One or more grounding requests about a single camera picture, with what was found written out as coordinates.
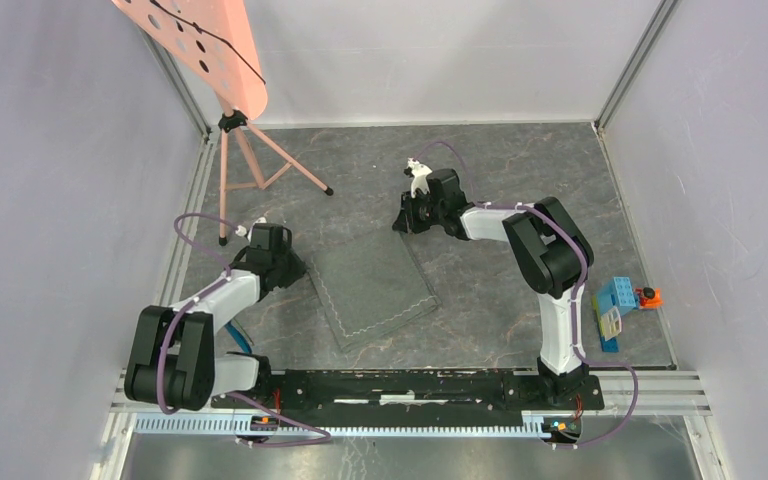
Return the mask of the grey cloth napkin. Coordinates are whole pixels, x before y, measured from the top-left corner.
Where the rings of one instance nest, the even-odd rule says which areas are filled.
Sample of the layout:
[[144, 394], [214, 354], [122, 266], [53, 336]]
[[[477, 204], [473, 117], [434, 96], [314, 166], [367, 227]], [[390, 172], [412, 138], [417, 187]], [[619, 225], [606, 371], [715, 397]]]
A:
[[343, 352], [385, 337], [440, 305], [403, 235], [389, 228], [315, 253], [308, 272]]

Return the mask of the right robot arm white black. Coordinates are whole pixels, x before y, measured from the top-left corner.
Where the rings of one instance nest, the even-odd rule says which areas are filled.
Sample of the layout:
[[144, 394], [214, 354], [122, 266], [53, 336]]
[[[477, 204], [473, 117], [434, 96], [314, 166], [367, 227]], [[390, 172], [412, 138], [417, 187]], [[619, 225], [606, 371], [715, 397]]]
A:
[[463, 241], [492, 240], [510, 246], [526, 284], [537, 294], [541, 321], [537, 392], [551, 408], [572, 401], [589, 375], [580, 342], [580, 300], [593, 251], [562, 203], [500, 207], [473, 203], [453, 169], [433, 170], [409, 160], [411, 180], [400, 198], [394, 230], [419, 234], [440, 226]]

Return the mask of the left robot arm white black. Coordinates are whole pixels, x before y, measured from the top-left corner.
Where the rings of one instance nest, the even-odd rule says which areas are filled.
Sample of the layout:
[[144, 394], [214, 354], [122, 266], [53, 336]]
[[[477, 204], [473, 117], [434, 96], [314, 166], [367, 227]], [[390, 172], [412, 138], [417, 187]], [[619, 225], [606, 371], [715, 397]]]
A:
[[274, 394], [267, 358], [217, 356], [214, 338], [243, 310], [304, 276], [306, 266], [292, 243], [289, 228], [257, 223], [248, 245], [212, 284], [173, 305], [145, 307], [126, 368], [125, 396], [167, 414], [198, 411], [229, 392], [250, 407], [266, 405]]

